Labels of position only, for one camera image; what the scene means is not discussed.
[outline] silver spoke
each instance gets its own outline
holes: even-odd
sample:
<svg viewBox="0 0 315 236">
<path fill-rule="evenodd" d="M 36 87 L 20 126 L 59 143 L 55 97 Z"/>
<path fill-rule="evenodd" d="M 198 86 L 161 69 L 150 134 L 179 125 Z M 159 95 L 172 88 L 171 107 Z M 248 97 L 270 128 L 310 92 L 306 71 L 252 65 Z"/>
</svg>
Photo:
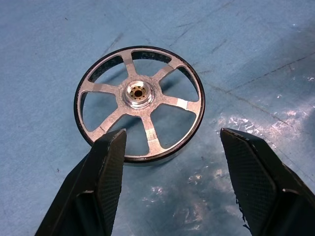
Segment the silver spoke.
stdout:
<svg viewBox="0 0 315 236">
<path fill-rule="evenodd" d="M 190 101 L 186 101 L 177 97 L 169 97 L 169 96 L 164 95 L 161 103 L 182 108 L 186 111 L 193 112 L 196 115 L 199 114 L 200 112 L 200 101 L 190 102 Z"/>
<path fill-rule="evenodd" d="M 133 64 L 132 56 L 131 56 L 131 51 L 123 51 L 120 52 L 121 57 L 123 58 L 124 64 L 126 66 L 128 76 L 136 76 L 137 72 Z"/>
<path fill-rule="evenodd" d="M 112 114 L 110 114 L 102 124 L 94 131 L 90 132 L 91 139 L 95 142 L 103 134 L 106 134 L 110 128 L 112 128 L 120 118 L 125 114 L 123 109 L 117 108 Z"/>
<path fill-rule="evenodd" d="M 154 128 L 150 115 L 142 116 L 141 119 L 147 135 L 149 154 L 160 153 L 163 148 L 159 143 L 157 132 Z"/>
<path fill-rule="evenodd" d="M 176 61 L 175 59 L 171 60 L 169 64 L 167 64 L 165 67 L 160 69 L 154 76 L 151 78 L 156 81 L 161 81 L 166 76 L 168 76 L 170 73 L 172 73 L 174 70 L 176 70 L 179 66 L 181 66 L 182 63 Z"/>
<path fill-rule="evenodd" d="M 112 94 L 119 93 L 119 89 L 117 86 L 106 85 L 106 84 L 96 84 L 90 81 L 85 81 L 81 85 L 80 91 L 81 93 L 82 92 L 104 92 L 104 93 L 112 93 Z"/>
</svg>

